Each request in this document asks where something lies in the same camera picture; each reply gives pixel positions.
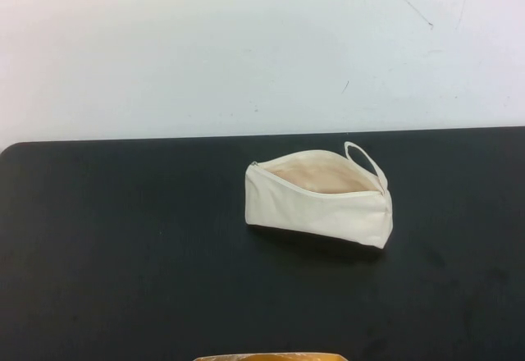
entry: black table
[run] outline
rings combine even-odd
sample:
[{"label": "black table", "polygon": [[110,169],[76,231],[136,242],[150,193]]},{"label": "black table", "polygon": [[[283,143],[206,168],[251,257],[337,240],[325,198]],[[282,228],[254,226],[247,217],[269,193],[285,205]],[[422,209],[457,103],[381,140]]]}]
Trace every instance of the black table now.
[{"label": "black table", "polygon": [[[244,224],[244,170],[361,144],[384,253]],[[525,128],[17,144],[0,157],[0,358],[525,359]]]}]

